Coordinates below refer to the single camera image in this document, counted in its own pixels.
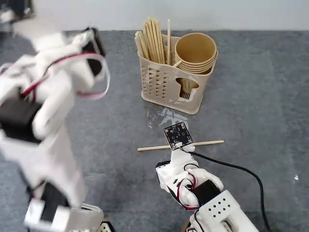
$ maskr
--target red wire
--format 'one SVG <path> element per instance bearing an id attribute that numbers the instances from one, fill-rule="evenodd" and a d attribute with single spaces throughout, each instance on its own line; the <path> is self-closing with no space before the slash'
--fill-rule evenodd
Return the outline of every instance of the red wire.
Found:
<path id="1" fill-rule="evenodd" d="M 198 209 L 198 207 L 195 207 L 195 206 L 185 206 L 181 203 L 180 201 L 180 186 L 182 185 L 182 182 L 184 181 L 184 179 L 179 183 L 178 187 L 177 187 L 177 198 L 180 202 L 180 204 L 186 209 L 186 210 L 193 210 L 193 209 Z"/>
<path id="2" fill-rule="evenodd" d="M 80 53 L 80 54 L 73 54 L 73 55 L 69 55 L 69 56 L 66 56 L 66 57 L 62 57 L 62 58 L 59 58 L 59 59 L 53 61 L 51 64 L 49 64 L 49 65 L 47 66 L 47 68 L 46 68 L 46 70 L 44 71 L 44 74 L 43 74 L 43 76 L 42 76 L 42 79 L 41 79 L 40 81 L 38 81 L 37 83 L 31 85 L 31 86 L 30 86 L 29 88 L 27 88 L 24 92 L 22 92 L 22 93 L 21 93 L 21 96 L 22 96 L 22 97 L 25 97 L 25 96 L 27 96 L 29 93 L 31 93 L 32 91 L 35 91 L 36 87 L 37 87 L 39 84 L 41 84 L 43 81 L 45 81 L 45 80 L 47 79 L 47 77 L 46 77 L 46 78 L 44 78 L 44 77 L 46 76 L 46 74 L 47 74 L 47 72 L 48 72 L 48 69 L 49 69 L 51 66 L 53 66 L 53 65 L 55 65 L 55 64 L 58 64 L 58 63 L 60 63 L 60 62 L 62 62 L 62 61 L 64 61 L 64 60 L 70 59 L 70 58 L 72 58 L 72 57 L 78 57 L 78 56 L 83 56 L 83 55 L 87 55 L 87 54 L 96 54 L 96 55 L 97 55 L 97 53 L 95 53 L 95 52 L 84 52 L 84 53 Z"/>

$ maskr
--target robotic arm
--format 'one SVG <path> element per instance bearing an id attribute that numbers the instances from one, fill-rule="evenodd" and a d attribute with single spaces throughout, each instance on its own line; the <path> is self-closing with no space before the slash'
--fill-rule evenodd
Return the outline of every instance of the robotic arm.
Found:
<path id="1" fill-rule="evenodd" d="M 17 19 L 11 8 L 0 12 L 0 20 L 13 23 L 38 54 L 0 67 L 0 148 L 7 160 L 18 163 L 28 186 L 25 224 L 42 231 L 112 232 L 103 211 L 84 204 L 84 179 L 64 123 L 75 95 L 98 99 L 108 90 L 98 31 L 87 28 L 71 41 L 61 31 L 34 36 L 41 22 Z M 102 78 L 107 80 L 104 92 L 87 92 Z"/>
<path id="2" fill-rule="evenodd" d="M 171 160 L 156 166 L 160 186 L 186 210 L 195 210 L 187 232 L 257 232 L 221 180 L 199 168 L 195 147 L 184 123 L 164 129 Z"/>

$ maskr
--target cup rim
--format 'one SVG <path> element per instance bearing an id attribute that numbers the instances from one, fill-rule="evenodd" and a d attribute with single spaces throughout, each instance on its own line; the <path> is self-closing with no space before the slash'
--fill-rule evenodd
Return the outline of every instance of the cup rim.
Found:
<path id="1" fill-rule="evenodd" d="M 214 44 L 214 53 L 213 53 L 212 57 L 209 58 L 208 60 L 203 61 L 203 62 L 200 62 L 200 63 L 191 63 L 191 62 L 188 62 L 188 61 L 182 59 L 182 58 L 178 55 L 178 53 L 177 53 L 177 44 L 178 44 L 178 42 L 179 42 L 181 39 L 183 39 L 184 37 L 190 36 L 190 35 L 193 35 L 193 34 L 199 34 L 199 35 L 206 36 L 206 37 L 208 37 L 208 38 L 213 42 L 213 44 Z M 209 62 L 209 61 L 211 61 L 211 60 L 214 59 L 214 57 L 216 56 L 216 53 L 217 53 L 217 45 L 216 45 L 216 42 L 213 40 L 213 38 L 210 37 L 210 36 L 207 35 L 207 34 L 200 33 L 200 32 L 193 32 L 193 33 L 186 34 L 186 35 L 182 36 L 182 37 L 176 42 L 176 44 L 175 44 L 175 56 L 176 56 L 179 60 L 181 60 L 182 62 L 187 63 L 187 64 L 190 64 L 190 65 L 203 65 L 203 64 L 206 64 L 207 62 Z"/>

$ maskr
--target paper cup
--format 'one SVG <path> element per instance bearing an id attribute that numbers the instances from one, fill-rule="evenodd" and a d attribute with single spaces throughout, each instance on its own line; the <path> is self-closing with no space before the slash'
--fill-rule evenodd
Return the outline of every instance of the paper cup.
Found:
<path id="1" fill-rule="evenodd" d="M 186 66 L 186 64 L 184 63 L 180 63 L 179 64 L 179 68 L 182 69 L 182 70 L 192 70 L 192 71 L 197 71 L 197 70 L 207 70 L 207 69 L 210 69 L 211 67 L 213 66 L 213 62 L 204 66 L 204 67 L 188 67 Z"/>
<path id="2" fill-rule="evenodd" d="M 182 36 L 175 44 L 175 56 L 189 65 L 207 65 L 213 61 L 217 47 L 214 40 L 203 33 Z"/>

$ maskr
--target wooden chopstick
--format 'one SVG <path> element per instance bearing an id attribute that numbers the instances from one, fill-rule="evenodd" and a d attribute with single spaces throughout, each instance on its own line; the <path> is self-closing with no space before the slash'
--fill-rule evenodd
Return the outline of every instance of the wooden chopstick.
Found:
<path id="1" fill-rule="evenodd" d="M 170 65 L 170 20 L 168 20 L 168 65 Z"/>
<path id="2" fill-rule="evenodd" d="M 148 41 L 149 41 L 149 44 L 150 44 L 150 48 L 151 48 L 151 53 L 152 53 L 152 57 L 153 57 L 153 62 L 158 62 L 158 59 L 156 57 L 156 52 L 155 52 L 155 45 L 154 45 L 154 38 L 151 36 L 151 30 L 149 28 L 149 24 L 148 22 L 146 22 L 144 24 L 145 28 L 146 28 L 146 33 L 147 33 L 147 37 L 148 37 Z"/>
<path id="3" fill-rule="evenodd" d="M 143 50 L 142 50 L 142 48 L 141 48 L 141 44 L 140 44 L 140 39 L 139 39 L 139 37 L 138 37 L 138 33 L 136 32 L 135 33 L 135 44 L 136 44 L 136 47 L 137 47 L 137 50 L 138 50 L 138 52 L 139 52 L 139 54 L 143 57 L 143 58 L 145 58 L 145 55 L 144 55 L 144 53 L 143 53 Z"/>
<path id="4" fill-rule="evenodd" d="M 199 146 L 199 145 L 211 145 L 211 144 L 220 144 L 224 143 L 224 140 L 217 140 L 217 141 L 208 141 L 208 142 L 197 142 L 193 143 L 193 146 Z M 149 150 L 159 150 L 159 149 L 167 149 L 170 148 L 169 145 L 164 146 L 151 146 L 151 147 L 140 147 L 137 148 L 138 151 L 149 151 Z"/>
<path id="5" fill-rule="evenodd" d="M 148 56 L 148 49 L 147 49 L 147 45 L 145 44 L 143 34 L 142 34 L 141 31 L 138 31 L 137 34 L 138 34 L 138 37 L 139 37 L 139 40 L 140 40 L 140 44 L 141 44 L 141 48 L 142 48 L 142 50 L 143 50 L 143 53 L 144 53 L 144 55 L 145 55 L 145 58 L 146 58 L 146 59 L 149 59 L 149 56 Z"/>

